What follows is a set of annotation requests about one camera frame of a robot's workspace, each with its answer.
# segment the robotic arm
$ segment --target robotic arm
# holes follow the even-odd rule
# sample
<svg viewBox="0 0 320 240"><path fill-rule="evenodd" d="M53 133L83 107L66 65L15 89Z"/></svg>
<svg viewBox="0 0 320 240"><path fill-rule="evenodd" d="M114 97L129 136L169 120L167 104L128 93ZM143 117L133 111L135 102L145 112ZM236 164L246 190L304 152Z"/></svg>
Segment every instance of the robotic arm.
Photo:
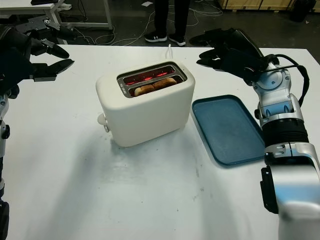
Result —
<svg viewBox="0 0 320 240"><path fill-rule="evenodd" d="M5 124L4 117L9 109L9 99L17 98L18 83L24 79L35 82L54 81L57 75L68 69L74 61L68 59L69 54L61 47L47 40L53 35L63 39L73 38L68 29L52 27L46 16L37 17L37 25L32 23L19 25L17 28L0 24L0 240L5 240L9 227L9 204L2 200L5 182L2 178L3 158L6 139L10 136L10 127ZM48 53L64 60L50 66L46 63L31 63L30 55Z"/></svg>
<svg viewBox="0 0 320 240"><path fill-rule="evenodd" d="M264 207L279 214L279 239L318 240L320 164L301 112L309 88L307 70L283 54L263 56L239 29L206 31L190 43L214 47L199 56L198 64L238 76L258 94L254 115L263 133L266 164L260 186ZM278 58L292 65L281 66ZM289 68L298 68L304 78L299 100L290 93Z"/></svg>

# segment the bread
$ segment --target bread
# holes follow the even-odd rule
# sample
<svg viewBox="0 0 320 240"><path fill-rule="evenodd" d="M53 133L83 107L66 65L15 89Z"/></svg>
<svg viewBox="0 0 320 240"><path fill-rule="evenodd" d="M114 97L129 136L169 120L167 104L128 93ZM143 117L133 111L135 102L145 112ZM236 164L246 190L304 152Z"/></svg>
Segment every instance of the bread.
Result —
<svg viewBox="0 0 320 240"><path fill-rule="evenodd" d="M142 94L147 94L147 93L150 93L150 92L153 92L155 90L155 87L151 84L149 85L144 85L144 86L141 86L141 87L137 87L135 90L134 90L134 96L135 97L138 97Z"/></svg>
<svg viewBox="0 0 320 240"><path fill-rule="evenodd" d="M153 84L148 84L148 85L144 85L141 87L137 87L134 90L134 96L138 97L140 95L147 94L147 93L159 90L159 89L164 89L166 87L176 85L176 84L177 84L176 80L174 80L172 77L168 77L168 78L162 79L160 81L157 81Z"/></svg>
<svg viewBox="0 0 320 240"><path fill-rule="evenodd" d="M177 81L174 80L172 77L168 77L165 79L162 79L160 81L157 81L153 84L155 90L164 89L166 87L176 85Z"/></svg>

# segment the sneaker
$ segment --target sneaker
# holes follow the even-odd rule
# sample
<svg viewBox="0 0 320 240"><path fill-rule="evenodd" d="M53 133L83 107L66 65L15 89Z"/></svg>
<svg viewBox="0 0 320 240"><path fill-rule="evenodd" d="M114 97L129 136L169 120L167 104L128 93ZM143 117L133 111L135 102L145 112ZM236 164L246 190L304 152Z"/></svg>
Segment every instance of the sneaker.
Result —
<svg viewBox="0 0 320 240"><path fill-rule="evenodd" d="M71 8L72 8L71 4L62 3L56 10L58 12L69 11Z"/></svg>
<svg viewBox="0 0 320 240"><path fill-rule="evenodd" d="M157 43L167 41L168 37L166 33L159 33L157 31L153 31L144 35L144 39L149 43Z"/></svg>
<svg viewBox="0 0 320 240"><path fill-rule="evenodd" d="M176 34L170 34L169 35L169 40L178 44L179 47L182 47L184 45L186 45L186 40L184 36L179 36Z"/></svg>

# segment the table surface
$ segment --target table surface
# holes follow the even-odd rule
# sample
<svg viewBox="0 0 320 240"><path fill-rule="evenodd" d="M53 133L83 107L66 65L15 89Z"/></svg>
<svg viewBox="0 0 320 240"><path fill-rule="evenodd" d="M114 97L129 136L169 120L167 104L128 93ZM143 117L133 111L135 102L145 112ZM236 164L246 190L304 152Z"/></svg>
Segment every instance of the table surface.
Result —
<svg viewBox="0 0 320 240"><path fill-rule="evenodd" d="M31 0L0 0L0 10L50 10L55 3L31 5Z"/></svg>
<svg viewBox="0 0 320 240"><path fill-rule="evenodd" d="M95 83L111 71L166 58L166 47L63 45L75 60L55 82L24 80L5 122L4 200L9 240L276 240L278 216L264 209L263 160L223 167L212 160L193 118L183 129L123 148L97 123ZM258 96L240 78L196 64L207 48L173 48L194 75L193 100L232 94L253 113ZM306 66L302 106L320 149L320 66L305 49L262 49ZM33 62L52 64L43 54ZM292 92L303 80L291 68Z"/></svg>

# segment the silver robotic arm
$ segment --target silver robotic arm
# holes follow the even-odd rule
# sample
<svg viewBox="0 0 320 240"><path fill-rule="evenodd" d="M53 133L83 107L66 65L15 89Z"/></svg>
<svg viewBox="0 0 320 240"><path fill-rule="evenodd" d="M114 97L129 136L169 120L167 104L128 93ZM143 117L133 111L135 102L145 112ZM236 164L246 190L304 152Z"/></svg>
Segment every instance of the silver robotic arm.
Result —
<svg viewBox="0 0 320 240"><path fill-rule="evenodd" d="M254 115L265 143L261 169L264 207L279 215L279 240L320 239L320 164L309 143L301 105L309 88L306 69L283 54L263 56L239 29L215 29L190 40L214 49L202 53L197 63L243 78L258 94ZM278 58L292 65L281 66ZM289 68L304 77L302 97L292 93Z"/></svg>
<svg viewBox="0 0 320 240"><path fill-rule="evenodd" d="M269 69L276 69L272 63ZM320 171L309 143L298 99L290 93L287 69L270 71L254 82L265 139L261 170L264 206L279 214L280 240L320 239Z"/></svg>

